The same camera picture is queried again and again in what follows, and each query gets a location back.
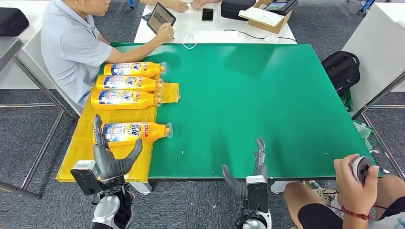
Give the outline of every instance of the cardboard box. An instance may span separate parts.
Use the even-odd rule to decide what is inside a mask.
[[[256,2],[256,4],[253,7],[259,8],[262,4],[267,5],[267,4],[271,3],[271,2],[272,2],[272,0],[259,0],[259,1]],[[256,28],[259,28],[259,29],[262,29],[262,30],[266,30],[266,31],[269,31],[269,32],[272,32],[272,33],[275,33],[275,34],[279,34],[280,30],[283,28],[283,26],[289,20],[291,13],[292,13],[292,10],[286,16],[283,16],[281,21],[275,26],[271,26],[271,25],[265,24],[263,22],[253,20],[253,19],[251,19],[249,17],[245,17],[245,16],[240,15],[240,14],[239,14],[239,17],[248,19],[249,20],[248,25],[250,25],[250,26],[253,26],[253,27],[256,27]]]

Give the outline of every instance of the robotic hand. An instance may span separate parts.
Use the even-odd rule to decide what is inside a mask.
[[[237,229],[271,229],[271,215],[267,199],[267,167],[265,165],[265,143],[256,139],[254,151],[255,170],[246,182],[236,180],[226,165],[222,165],[222,176],[238,198],[243,199],[241,217],[235,222]]]
[[[71,169],[76,182],[86,196],[93,195],[96,204],[91,229],[127,229],[132,222],[131,204],[134,195],[124,180],[142,151],[142,140],[135,142],[128,156],[116,160],[108,148],[101,130],[101,118],[93,121],[95,161],[78,161]]]

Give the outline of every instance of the tablet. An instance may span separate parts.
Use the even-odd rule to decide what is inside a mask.
[[[158,2],[152,11],[152,15],[149,18],[147,25],[155,32],[155,34],[158,34],[161,25],[164,23],[170,23],[173,26],[175,21],[176,17]]]

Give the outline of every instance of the controller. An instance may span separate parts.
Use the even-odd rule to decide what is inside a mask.
[[[350,164],[354,177],[363,184],[366,181],[367,171],[370,166],[371,159],[367,156],[361,156]]]

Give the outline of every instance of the man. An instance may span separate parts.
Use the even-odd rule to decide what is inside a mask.
[[[405,228],[405,183],[394,175],[378,179],[378,167],[368,169],[364,185],[357,181],[350,164],[359,155],[335,159],[338,203],[353,214],[344,213],[343,220],[330,210],[309,187],[289,183],[284,190],[291,218],[299,229],[396,229]],[[370,214],[375,208],[377,222],[354,216]]]
[[[41,51],[52,78],[78,105],[84,107],[90,87],[103,62],[137,62],[173,39],[169,23],[148,43],[121,53],[111,47],[94,26],[110,0],[53,0],[43,17]]]
[[[191,7],[199,11],[201,10],[206,4],[209,3],[216,3],[220,2],[222,0],[193,0],[191,3]],[[187,5],[186,2],[181,1],[181,0],[140,0],[143,4],[150,5],[150,6],[155,6],[157,2],[162,4],[162,6],[173,9],[178,13],[184,13],[189,9],[189,6]]]

